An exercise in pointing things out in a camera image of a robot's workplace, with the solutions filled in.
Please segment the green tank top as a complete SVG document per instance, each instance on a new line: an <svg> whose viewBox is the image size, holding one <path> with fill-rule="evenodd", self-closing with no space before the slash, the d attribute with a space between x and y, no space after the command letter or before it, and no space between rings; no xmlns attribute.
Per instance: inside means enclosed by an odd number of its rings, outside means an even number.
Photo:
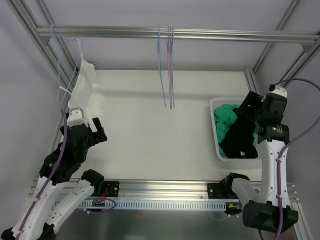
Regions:
<svg viewBox="0 0 320 240"><path fill-rule="evenodd" d="M216 133L218 139L218 145L224 139L226 132L229 130L231 124L233 124L236 119L236 110L238 109L238 104L223 104L214 110L213 115L216 122ZM222 157L227 158L224 154L222 148L219 145L219 151Z"/></svg>

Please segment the black tank top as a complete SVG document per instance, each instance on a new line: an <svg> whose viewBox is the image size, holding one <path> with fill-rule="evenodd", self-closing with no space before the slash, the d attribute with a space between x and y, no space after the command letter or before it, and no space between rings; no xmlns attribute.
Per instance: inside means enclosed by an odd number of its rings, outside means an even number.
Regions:
<svg viewBox="0 0 320 240"><path fill-rule="evenodd" d="M251 106L237 116L219 144L228 159L256 159L254 111Z"/></svg>

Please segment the pink hanger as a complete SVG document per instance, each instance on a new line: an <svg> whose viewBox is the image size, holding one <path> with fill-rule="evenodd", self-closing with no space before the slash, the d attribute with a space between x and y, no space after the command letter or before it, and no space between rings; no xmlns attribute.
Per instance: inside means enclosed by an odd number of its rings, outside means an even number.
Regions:
<svg viewBox="0 0 320 240"><path fill-rule="evenodd" d="M168 29L167 54L168 54L168 71L169 71L169 99L170 109L174 108L174 83L173 83L173 36L174 28L172 26Z"/></svg>

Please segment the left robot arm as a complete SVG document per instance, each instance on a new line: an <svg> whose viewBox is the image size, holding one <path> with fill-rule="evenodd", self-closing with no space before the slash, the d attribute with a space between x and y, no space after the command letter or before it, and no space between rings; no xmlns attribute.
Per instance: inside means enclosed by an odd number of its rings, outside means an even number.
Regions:
<svg viewBox="0 0 320 240"><path fill-rule="evenodd" d="M95 117L93 124L95 132L84 123L70 126L65 122L60 128L63 141L44 159L31 204L15 226L2 232L3 240L53 240L83 200L103 192L104 176L89 169L71 193L58 205L54 204L71 176L86 160L89 148L108 139L99 118Z"/></svg>

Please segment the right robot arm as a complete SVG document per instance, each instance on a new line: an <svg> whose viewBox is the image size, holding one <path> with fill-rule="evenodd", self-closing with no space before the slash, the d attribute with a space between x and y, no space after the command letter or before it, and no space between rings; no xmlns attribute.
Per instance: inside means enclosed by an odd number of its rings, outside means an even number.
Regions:
<svg viewBox="0 0 320 240"><path fill-rule="evenodd" d="M299 214L291 209L286 179L286 154L290 131L281 123L287 106L287 92L274 90L266 96L250 91L236 109L237 119L247 126L237 124L244 133L257 134L260 147L261 186L255 191L249 177L229 173L224 180L223 193L228 198L237 197L242 205L242 222L246 227L280 234L297 223Z"/></svg>

